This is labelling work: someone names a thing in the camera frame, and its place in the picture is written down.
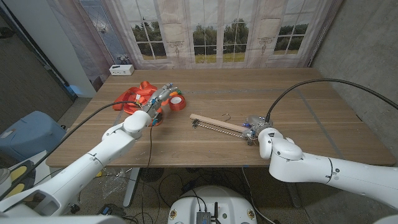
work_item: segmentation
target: white robotic arm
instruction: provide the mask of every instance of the white robotic arm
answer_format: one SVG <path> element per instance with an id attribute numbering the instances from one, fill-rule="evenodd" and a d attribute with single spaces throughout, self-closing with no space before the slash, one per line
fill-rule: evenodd
<path id="1" fill-rule="evenodd" d="M 302 152 L 264 118 L 251 116 L 247 137 L 257 136 L 260 155 L 271 159 L 270 174 L 284 182 L 318 182 L 367 196 L 398 209 L 398 168 L 382 167 Z"/>
<path id="2" fill-rule="evenodd" d="M 77 195 L 95 175 L 111 161 L 123 156 L 142 136 L 142 130 L 152 120 L 156 123 L 157 110 L 171 92 L 172 84 L 157 90 L 142 107 L 126 120 L 109 128 L 102 141 L 91 151 L 81 156 L 49 181 L 13 195 L 0 202 L 0 212 L 7 217 L 57 216 L 61 215 Z M 39 203 L 23 203 L 32 197 Z"/>

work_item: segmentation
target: window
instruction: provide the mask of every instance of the window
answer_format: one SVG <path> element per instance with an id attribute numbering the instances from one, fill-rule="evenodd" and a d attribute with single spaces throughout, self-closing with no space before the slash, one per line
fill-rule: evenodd
<path id="1" fill-rule="evenodd" d="M 217 8 L 215 0 L 190 1 L 195 63 L 217 61 Z"/>
<path id="2" fill-rule="evenodd" d="M 226 0 L 223 63 L 244 62 L 254 0 Z"/>
<path id="3" fill-rule="evenodd" d="M 289 0 L 274 55 L 297 54 L 318 0 Z"/>
<path id="4" fill-rule="evenodd" d="M 154 2 L 121 0 L 121 4 L 136 38 L 142 58 L 144 60 L 166 59 Z"/>
<path id="5" fill-rule="evenodd" d="M 91 22 L 104 42 L 105 47 L 112 56 L 115 64 L 131 64 L 129 57 L 119 42 L 108 17 L 102 7 L 101 0 L 80 0 L 83 9 L 88 14 Z"/>

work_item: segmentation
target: white box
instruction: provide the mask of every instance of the white box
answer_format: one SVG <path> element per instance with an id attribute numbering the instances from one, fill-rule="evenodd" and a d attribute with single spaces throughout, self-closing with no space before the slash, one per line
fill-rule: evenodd
<path id="1" fill-rule="evenodd" d="M 111 75 L 131 75 L 134 67 L 132 65 L 112 65 L 109 71 Z"/>

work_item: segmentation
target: orange tape roll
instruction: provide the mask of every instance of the orange tape roll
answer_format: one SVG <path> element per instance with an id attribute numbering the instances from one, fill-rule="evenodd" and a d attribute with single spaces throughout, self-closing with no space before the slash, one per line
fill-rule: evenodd
<path id="1" fill-rule="evenodd" d="M 169 101 L 170 109 L 180 111 L 187 105 L 182 95 L 173 95 Z"/>

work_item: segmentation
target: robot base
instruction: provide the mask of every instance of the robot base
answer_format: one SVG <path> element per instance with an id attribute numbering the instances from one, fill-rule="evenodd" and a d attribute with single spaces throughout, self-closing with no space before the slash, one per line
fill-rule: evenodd
<path id="1" fill-rule="evenodd" d="M 207 207 L 207 213 L 214 216 L 215 203 L 218 203 L 218 216 L 216 217 L 221 224 L 256 224 L 256 214 L 252 205 L 240 194 L 235 191 L 222 186 L 207 185 L 193 189 L 198 197 L 202 198 Z M 197 215 L 206 216 L 205 205 L 203 202 L 195 197 L 195 193 L 190 190 L 183 194 L 181 199 L 173 203 L 168 224 L 210 224 L 208 219 L 203 221 L 202 218 L 197 218 Z"/>

